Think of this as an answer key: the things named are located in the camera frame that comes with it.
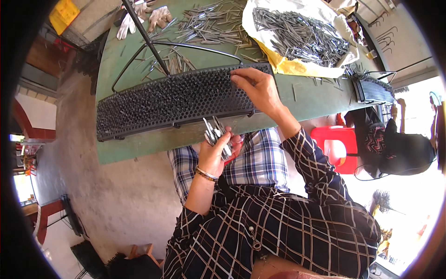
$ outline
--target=metal handle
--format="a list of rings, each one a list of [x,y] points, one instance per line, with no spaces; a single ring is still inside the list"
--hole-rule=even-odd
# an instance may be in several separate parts
[[[138,56],[138,54],[141,53],[142,50],[144,48],[146,48],[147,46],[150,48],[150,50],[152,51],[153,55],[155,56],[155,58],[157,59],[158,63],[160,64],[161,68],[164,70],[164,72],[166,73],[166,75],[168,77],[170,76],[170,72],[167,69],[166,64],[164,63],[164,61],[161,59],[160,55],[158,54],[157,50],[155,49],[154,45],[180,46],[180,47],[187,47],[187,48],[196,49],[196,50],[209,51],[209,52],[213,52],[213,53],[217,53],[217,54],[221,54],[221,55],[226,55],[226,56],[232,57],[234,59],[237,59],[239,61],[239,64],[243,65],[243,62],[242,62],[241,58],[239,58],[239,57],[237,57],[235,55],[232,55],[232,54],[228,54],[228,53],[222,52],[222,51],[212,50],[212,49],[208,49],[208,48],[202,47],[202,46],[194,46],[194,45],[175,43],[175,42],[151,41],[150,38],[149,38],[149,35],[146,33],[146,31],[144,30],[144,27],[142,26],[141,22],[139,21],[138,16],[135,13],[135,10],[133,9],[132,5],[130,4],[130,1],[129,0],[122,0],[122,3],[126,7],[127,12],[129,13],[129,15],[132,18],[132,20],[135,22],[135,25],[138,28],[138,31],[141,33],[142,37],[144,38],[145,43],[135,52],[135,54],[132,56],[132,58],[130,58],[130,60],[124,66],[122,71],[119,73],[118,77],[115,79],[115,82],[111,86],[112,87],[111,90],[113,91],[113,93],[116,93],[115,85],[118,83],[118,80],[124,74],[125,70],[135,60],[135,58]]]

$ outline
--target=checkered pants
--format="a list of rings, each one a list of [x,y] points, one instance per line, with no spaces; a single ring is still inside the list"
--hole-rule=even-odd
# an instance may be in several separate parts
[[[223,169],[227,184],[263,185],[289,192],[288,167],[280,144],[276,128],[245,134],[240,154]],[[198,153],[192,146],[185,146],[167,151],[167,156],[178,196],[184,204],[198,165]]]

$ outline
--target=bracelet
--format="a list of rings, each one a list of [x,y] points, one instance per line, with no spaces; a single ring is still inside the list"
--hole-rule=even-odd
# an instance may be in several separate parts
[[[219,180],[218,177],[213,176],[205,171],[203,171],[202,169],[200,169],[198,166],[195,167],[195,173],[201,175],[202,177],[206,178],[209,181],[214,181],[217,182]]]

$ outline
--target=yellow container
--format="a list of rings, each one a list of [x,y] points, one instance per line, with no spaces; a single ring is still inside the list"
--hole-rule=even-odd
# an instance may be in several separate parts
[[[78,7],[71,0],[59,0],[50,13],[50,22],[60,35],[80,13]]]

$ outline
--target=perforated metal tray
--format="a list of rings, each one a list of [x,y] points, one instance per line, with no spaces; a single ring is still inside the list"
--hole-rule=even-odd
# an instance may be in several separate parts
[[[251,100],[230,80],[232,70],[247,67],[273,74],[269,63],[208,68],[156,79],[102,99],[97,107],[97,139],[179,128],[203,117],[253,114]]]
[[[393,104],[395,98],[379,84],[367,80],[360,80],[355,76],[351,77],[356,90],[359,103],[367,104]]]

